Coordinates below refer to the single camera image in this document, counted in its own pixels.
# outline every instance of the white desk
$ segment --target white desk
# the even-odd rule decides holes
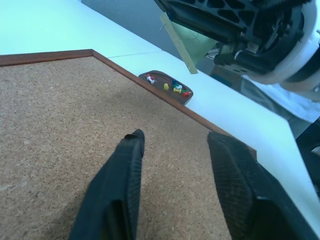
[[[163,71],[189,86],[187,107],[257,150],[320,237],[320,202],[288,123],[78,0],[0,1],[0,55],[94,49],[139,75]]]

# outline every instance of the cork board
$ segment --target cork board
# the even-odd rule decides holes
[[[86,188],[145,133],[138,240],[229,240],[208,129],[94,57],[0,67],[0,232],[67,239]]]

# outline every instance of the gray floor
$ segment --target gray floor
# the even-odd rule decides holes
[[[82,3],[181,59],[167,31],[160,31],[162,11],[153,0],[82,0]],[[213,61],[203,58],[196,67],[209,74]]]

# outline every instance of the brown tray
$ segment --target brown tray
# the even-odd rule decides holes
[[[157,70],[148,71],[148,72],[140,74],[139,78],[141,78],[144,81],[148,82],[147,81],[147,74],[150,74],[150,76],[154,77],[155,82],[154,82],[154,84],[152,84],[153,87],[155,87],[156,89],[162,90],[169,97],[177,100],[182,105],[186,105],[190,101],[192,96],[194,95],[194,92],[189,87],[184,85],[182,82],[174,79],[173,77],[165,74],[162,71],[157,71]],[[181,93],[174,92],[173,91],[173,84],[172,84],[173,80],[176,80],[177,83],[182,86],[183,90],[191,92],[190,95],[188,97],[183,97],[182,96],[182,92]],[[169,85],[169,89],[168,90],[164,89],[164,84],[168,84]]]

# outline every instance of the wooden frame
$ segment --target wooden frame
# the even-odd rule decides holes
[[[78,58],[85,58],[85,57],[95,57],[102,63],[106,64],[110,68],[114,69],[115,71],[119,72],[126,78],[130,79],[131,81],[138,84],[140,87],[148,90],[152,94],[156,95],[161,100],[165,101],[166,103],[170,104],[177,110],[181,111],[185,115],[189,116],[193,120],[197,121],[207,129],[214,131],[219,134],[223,134],[226,136],[231,136],[229,133],[221,129],[220,127],[214,125],[210,121],[206,120],[199,114],[195,113],[194,111],[190,110],[189,108],[185,107],[184,105],[178,103],[175,99],[169,97],[163,91],[152,87],[152,85],[148,84],[147,82],[143,81],[136,75],[132,74],[131,72],[127,71],[123,67],[119,66],[115,62],[111,61],[110,59],[106,58],[102,54],[98,53],[93,49],[83,49],[83,50],[70,50],[70,51],[54,51],[54,52],[39,52],[39,53],[24,53],[24,54],[12,54],[12,55],[0,55],[0,67],[6,66],[14,66],[14,65],[22,65],[22,64],[35,64],[41,62],[52,62],[52,61],[60,61],[66,59],[78,59]],[[253,156],[256,158],[257,153],[256,151],[249,147]]]

